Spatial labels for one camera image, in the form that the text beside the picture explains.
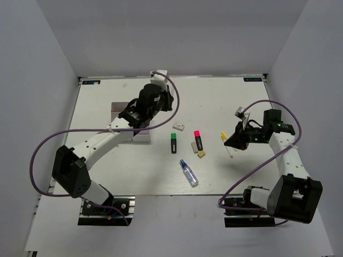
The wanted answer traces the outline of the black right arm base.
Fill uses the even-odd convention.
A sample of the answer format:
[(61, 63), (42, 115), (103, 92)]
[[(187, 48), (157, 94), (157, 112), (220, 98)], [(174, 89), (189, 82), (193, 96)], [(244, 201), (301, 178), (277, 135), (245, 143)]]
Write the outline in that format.
[(224, 222), (226, 228), (268, 228), (275, 227), (275, 219), (264, 210), (251, 210), (260, 208), (250, 202), (251, 190), (254, 186), (248, 186), (242, 195), (227, 196), (222, 200), (224, 207), (238, 209), (225, 209)]

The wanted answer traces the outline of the green highlighter marker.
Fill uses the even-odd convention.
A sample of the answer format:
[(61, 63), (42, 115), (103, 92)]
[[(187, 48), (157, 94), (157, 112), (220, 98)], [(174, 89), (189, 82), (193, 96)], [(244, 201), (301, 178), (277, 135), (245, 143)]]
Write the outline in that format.
[(171, 133), (170, 135), (170, 143), (171, 143), (171, 153), (177, 153), (177, 136), (176, 133)]

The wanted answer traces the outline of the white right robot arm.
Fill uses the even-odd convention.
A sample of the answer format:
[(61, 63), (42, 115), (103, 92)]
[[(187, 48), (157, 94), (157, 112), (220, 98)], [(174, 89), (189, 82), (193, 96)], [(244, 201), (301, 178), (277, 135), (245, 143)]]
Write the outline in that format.
[(240, 107), (235, 113), (240, 119), (234, 134), (224, 145), (246, 150), (251, 143), (268, 144), (276, 155), (279, 179), (273, 188), (248, 186), (243, 198), (224, 200), (227, 213), (261, 213), (293, 222), (309, 224), (322, 195), (322, 183), (313, 180), (306, 171), (295, 143), (292, 125), (281, 120), (281, 110), (269, 109), (263, 113), (263, 123), (251, 126), (249, 112)]

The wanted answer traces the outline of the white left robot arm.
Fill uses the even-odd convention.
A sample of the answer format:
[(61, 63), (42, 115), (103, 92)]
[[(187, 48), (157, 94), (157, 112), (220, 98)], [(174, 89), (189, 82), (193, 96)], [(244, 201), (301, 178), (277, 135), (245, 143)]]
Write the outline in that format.
[(109, 213), (113, 208), (113, 195), (91, 180), (89, 170), (113, 148), (147, 128), (159, 111), (171, 111), (173, 100), (168, 85), (146, 84), (138, 98), (129, 102), (105, 132), (74, 147), (60, 147), (52, 177), (72, 198), (86, 199), (94, 203), (100, 213)]

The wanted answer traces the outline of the yellow cap marker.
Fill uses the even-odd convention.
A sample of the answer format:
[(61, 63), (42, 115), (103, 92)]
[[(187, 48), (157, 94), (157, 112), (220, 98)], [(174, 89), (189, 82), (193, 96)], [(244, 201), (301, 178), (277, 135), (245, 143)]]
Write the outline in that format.
[(224, 135), (226, 139), (228, 139), (224, 131), (221, 131), (221, 135)]

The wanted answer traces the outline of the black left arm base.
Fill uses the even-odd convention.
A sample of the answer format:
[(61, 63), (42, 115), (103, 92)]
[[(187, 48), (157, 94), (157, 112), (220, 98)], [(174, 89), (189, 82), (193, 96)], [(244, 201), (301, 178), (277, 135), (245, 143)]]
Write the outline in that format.
[(134, 196), (114, 196), (110, 206), (116, 209), (99, 208), (89, 201), (81, 203), (79, 226), (128, 226), (135, 210)]

